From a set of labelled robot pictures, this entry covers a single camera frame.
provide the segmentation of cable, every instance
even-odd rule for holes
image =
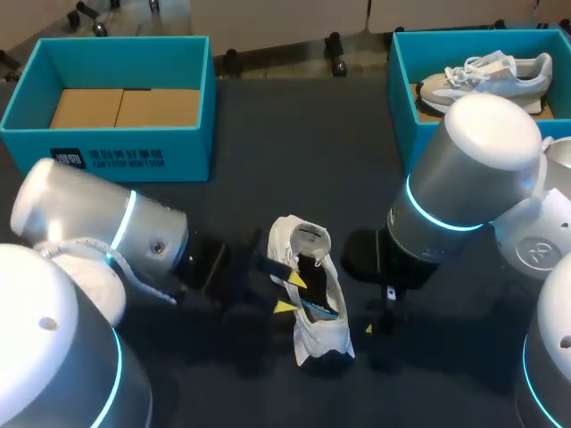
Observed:
[[[107,256],[111,256],[112,259],[115,260],[117,265],[121,268],[125,277],[140,291],[146,292],[151,294],[155,297],[158,297],[161,300],[167,301],[172,305],[176,305],[177,301],[169,296],[167,293],[160,292],[157,289],[153,288],[152,286],[145,284],[143,281],[137,278],[135,272],[131,269],[131,266],[127,263],[125,258],[116,250],[114,250],[108,243],[104,243],[103,241],[99,241],[94,238],[77,238],[77,239],[70,239],[68,241],[62,241],[59,243],[50,243],[45,241],[43,243],[38,243],[34,246],[34,250],[39,251],[43,257],[53,259],[58,254],[62,254],[64,252],[71,252],[73,246],[75,245],[85,245],[86,247],[93,248],[99,250],[103,253],[106,253]]]

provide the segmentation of box logo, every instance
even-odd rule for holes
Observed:
[[[81,156],[79,149],[51,149],[52,157],[62,165],[69,165],[71,167],[86,169],[86,162]]]

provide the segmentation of open box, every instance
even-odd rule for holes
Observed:
[[[409,173],[430,140],[438,120],[427,121],[415,104],[411,85],[472,56],[501,50],[516,58],[546,52],[553,60],[547,104],[554,119],[537,117],[542,136],[571,136],[571,45],[558,29],[459,30],[395,33],[389,58],[388,99],[402,164]]]
[[[151,111],[153,118],[160,118],[170,109],[183,118],[176,126],[161,126],[155,120],[151,125],[145,122],[129,127],[127,123],[115,128],[104,120],[98,124],[103,127],[50,128],[66,89],[109,95],[88,97],[95,104],[83,106],[90,108],[89,113],[100,111],[107,117],[117,116],[112,109],[115,105],[119,109],[123,91],[199,92],[193,102],[196,105],[170,105],[173,98],[163,97],[163,104]],[[0,135],[24,173],[37,160],[53,157],[111,181],[205,181],[210,170],[215,104],[216,79],[207,37],[42,39],[0,122]],[[86,115],[82,111],[77,117]],[[188,122],[186,115],[192,117]]]

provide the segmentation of brown cardboard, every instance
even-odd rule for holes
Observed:
[[[123,92],[123,99],[117,116],[117,128],[141,128],[149,126],[151,112],[151,91]]]
[[[443,116],[437,116],[436,114],[432,113],[431,111],[424,109],[422,106],[418,104],[418,95],[417,95],[417,84],[411,83],[410,84],[410,91],[412,91],[412,96],[414,97],[415,105],[417,106],[417,115],[418,119],[421,122],[440,122]],[[543,107],[543,111],[540,114],[533,114],[532,118],[535,120],[540,119],[555,119],[553,117],[553,113],[551,112],[550,106],[546,103]]]
[[[194,127],[200,109],[200,91],[195,89],[151,89],[151,127]]]
[[[113,128],[123,89],[64,89],[50,128]]]

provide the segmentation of white sneaker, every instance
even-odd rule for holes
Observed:
[[[553,63],[547,53],[516,60],[502,51],[468,58],[464,67],[446,67],[444,73],[417,85],[421,103],[445,113],[464,95],[494,94],[507,98],[528,113],[542,111],[542,96],[550,87]]]
[[[268,258],[295,269],[308,288],[270,276],[283,285],[293,304],[294,348],[297,365],[308,357],[321,358],[329,351],[355,358],[349,333],[347,308],[329,256],[331,238],[321,226],[296,216],[280,217],[269,232]]]

